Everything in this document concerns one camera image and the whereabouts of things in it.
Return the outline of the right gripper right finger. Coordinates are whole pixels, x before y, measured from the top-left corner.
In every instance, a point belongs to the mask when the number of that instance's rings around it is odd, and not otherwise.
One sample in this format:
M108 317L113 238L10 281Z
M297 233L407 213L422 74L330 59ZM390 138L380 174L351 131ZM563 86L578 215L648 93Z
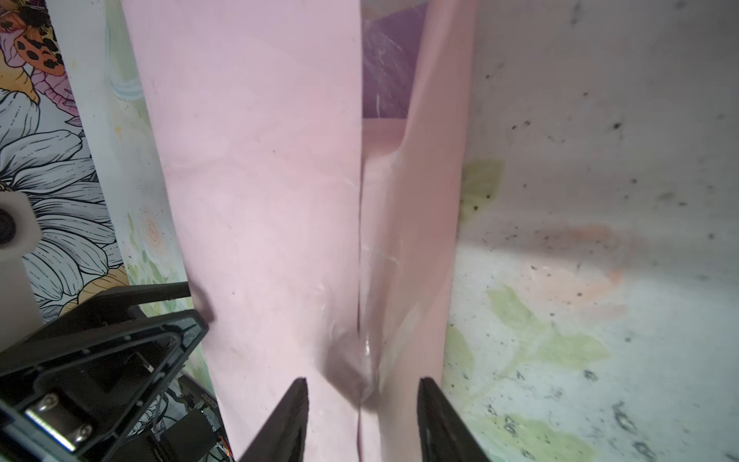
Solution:
M419 382L417 421L422 462L490 462L431 377Z

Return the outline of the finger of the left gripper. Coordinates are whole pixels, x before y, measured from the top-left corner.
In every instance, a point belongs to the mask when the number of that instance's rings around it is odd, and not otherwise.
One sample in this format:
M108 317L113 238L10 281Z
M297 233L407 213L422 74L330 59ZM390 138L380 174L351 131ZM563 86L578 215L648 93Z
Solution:
M170 300L180 300L191 295L187 282L121 286L103 291L61 315L42 329L42 339L118 325L125 321L143 319L139 306Z
M208 331L194 310L85 330L50 323L1 354L1 456L108 461Z

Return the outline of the purple wrapping paper sheet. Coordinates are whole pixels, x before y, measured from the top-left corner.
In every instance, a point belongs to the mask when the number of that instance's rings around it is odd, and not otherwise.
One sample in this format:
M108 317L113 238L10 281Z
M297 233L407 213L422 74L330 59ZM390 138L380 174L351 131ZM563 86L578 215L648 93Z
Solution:
M309 461L418 461L443 369L477 4L432 1L403 119L357 1L122 5L234 452L306 379Z

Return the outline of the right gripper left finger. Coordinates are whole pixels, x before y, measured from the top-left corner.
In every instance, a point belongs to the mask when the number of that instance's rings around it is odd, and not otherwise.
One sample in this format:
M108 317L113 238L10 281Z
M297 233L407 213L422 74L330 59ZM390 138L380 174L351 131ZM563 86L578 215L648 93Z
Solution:
M269 415L240 462L302 462L308 414L307 379L299 377Z

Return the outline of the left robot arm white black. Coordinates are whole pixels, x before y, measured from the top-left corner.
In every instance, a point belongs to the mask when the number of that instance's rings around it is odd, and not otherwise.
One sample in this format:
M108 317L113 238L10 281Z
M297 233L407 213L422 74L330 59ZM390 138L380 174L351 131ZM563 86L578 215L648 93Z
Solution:
M104 291L1 354L8 461L204 461L224 450L212 396L182 372L208 327L187 283Z

